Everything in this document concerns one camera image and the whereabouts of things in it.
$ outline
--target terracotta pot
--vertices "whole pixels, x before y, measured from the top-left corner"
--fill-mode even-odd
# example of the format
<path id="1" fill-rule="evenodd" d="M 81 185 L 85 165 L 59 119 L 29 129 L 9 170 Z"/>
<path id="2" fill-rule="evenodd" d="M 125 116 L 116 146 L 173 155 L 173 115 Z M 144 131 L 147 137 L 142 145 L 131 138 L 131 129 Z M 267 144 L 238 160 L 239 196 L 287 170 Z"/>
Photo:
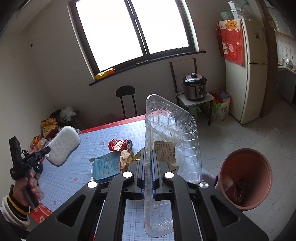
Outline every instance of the terracotta pot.
<path id="1" fill-rule="evenodd" d="M 228 175 L 234 183 L 246 181 L 244 198 L 240 205 L 233 203 L 226 195 L 222 177 Z M 217 190 L 241 211 L 259 206 L 270 192 L 272 170 L 269 162 L 260 152 L 242 148 L 232 152 L 223 162 L 218 175 Z"/>

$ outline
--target red table edge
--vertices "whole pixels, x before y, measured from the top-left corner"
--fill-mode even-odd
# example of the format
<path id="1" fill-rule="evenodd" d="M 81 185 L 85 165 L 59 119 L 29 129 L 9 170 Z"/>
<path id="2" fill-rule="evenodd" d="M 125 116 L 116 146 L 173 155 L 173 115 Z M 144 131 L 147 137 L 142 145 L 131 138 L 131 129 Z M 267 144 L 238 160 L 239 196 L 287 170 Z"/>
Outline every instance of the red table edge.
<path id="1" fill-rule="evenodd" d="M 128 123 L 133 123 L 136 121 L 142 121 L 145 120 L 145 115 L 140 115 L 140 116 L 135 116 L 129 119 L 125 119 L 125 120 L 120 120 L 120 121 L 116 121 L 110 124 L 105 124 L 102 126 L 97 126 L 97 127 L 93 127 L 90 129 L 86 129 L 83 130 L 82 133 L 89 133 L 92 131 L 97 131 L 97 130 L 102 130 L 102 129 L 106 129 L 106 128 L 110 128 L 113 126 L 120 126 L 120 125 L 124 125 L 124 124 L 128 124 Z M 39 206 L 35 209 L 31 211 L 31 217 L 33 217 L 33 219 L 37 222 L 37 223 L 42 223 L 49 215 L 52 214 L 52 211 L 49 210 L 47 207 L 45 207 L 44 205 L 42 205 L 41 203 L 39 204 Z"/>
<path id="2" fill-rule="evenodd" d="M 92 132 L 92 131 L 102 130 L 102 129 L 106 129 L 109 127 L 120 126 L 120 125 L 132 123 L 132 122 L 136 122 L 136 121 L 142 121 L 142 120 L 145 120 L 145 115 L 139 115 L 139 116 L 135 116 L 135 117 L 132 117 L 129 119 L 116 121 L 116 122 L 113 122 L 110 124 L 105 124 L 102 126 L 93 127 L 93 128 L 86 129 L 86 130 L 82 131 L 82 133 L 84 134 L 84 133 L 88 133 L 88 132 Z"/>

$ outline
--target table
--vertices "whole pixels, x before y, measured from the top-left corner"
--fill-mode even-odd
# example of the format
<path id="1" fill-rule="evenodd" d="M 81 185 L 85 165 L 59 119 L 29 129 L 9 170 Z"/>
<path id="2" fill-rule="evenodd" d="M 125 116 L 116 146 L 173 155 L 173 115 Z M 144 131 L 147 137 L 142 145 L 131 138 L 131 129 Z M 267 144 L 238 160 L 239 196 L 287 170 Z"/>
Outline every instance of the table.
<path id="1" fill-rule="evenodd" d="M 63 166 L 55 167 L 46 159 L 43 162 L 44 169 L 39 179 L 39 186 L 45 197 L 31 212 L 38 223 L 44 221 L 90 181 L 92 166 L 89 159 L 109 153 L 108 144 L 111 139 L 131 139 L 135 154 L 145 146 L 145 115 L 84 130 L 80 138 L 79 147 Z M 151 240 L 144 229 L 143 200 L 127 200 L 123 226 L 123 241 Z M 174 234 L 153 240 L 173 241 Z"/>
<path id="2" fill-rule="evenodd" d="M 213 100 L 215 99 L 214 96 L 212 96 L 211 94 L 209 94 L 207 92 L 206 96 L 204 99 L 200 100 L 200 101 L 191 101 L 188 100 L 183 92 L 178 92 L 176 93 L 176 96 L 179 98 L 179 100 L 186 106 L 186 110 L 189 112 L 189 107 L 190 106 L 195 106 L 195 105 L 199 105 L 205 102 L 210 101 L 210 113 L 209 113 L 209 122 L 208 122 L 208 126 L 211 125 L 211 120 L 212 120 L 212 111 L 213 111 Z"/>

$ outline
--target crushed red can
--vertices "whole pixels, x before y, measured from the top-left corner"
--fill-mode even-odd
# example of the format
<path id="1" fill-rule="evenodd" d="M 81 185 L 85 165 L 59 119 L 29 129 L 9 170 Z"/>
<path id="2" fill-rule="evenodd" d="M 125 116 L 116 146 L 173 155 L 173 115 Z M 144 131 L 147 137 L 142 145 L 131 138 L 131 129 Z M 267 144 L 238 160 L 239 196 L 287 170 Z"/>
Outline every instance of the crushed red can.
<path id="1" fill-rule="evenodd" d="M 109 142 L 109 150 L 110 151 L 123 151 L 123 150 L 127 150 L 127 149 L 132 149 L 133 147 L 133 143 L 131 140 L 120 140 L 120 139 L 112 139 Z"/>

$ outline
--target pressure cooker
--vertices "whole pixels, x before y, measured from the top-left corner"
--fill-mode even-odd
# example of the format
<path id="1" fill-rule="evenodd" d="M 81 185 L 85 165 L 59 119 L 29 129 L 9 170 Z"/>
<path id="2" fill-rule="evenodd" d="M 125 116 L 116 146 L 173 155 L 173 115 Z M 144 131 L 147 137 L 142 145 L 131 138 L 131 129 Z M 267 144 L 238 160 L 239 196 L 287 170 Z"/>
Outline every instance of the pressure cooker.
<path id="1" fill-rule="evenodd" d="M 200 101 L 207 94 L 206 81 L 207 79 L 200 74 L 192 73 L 186 75 L 183 79 L 182 86 L 184 95 L 188 100 Z"/>

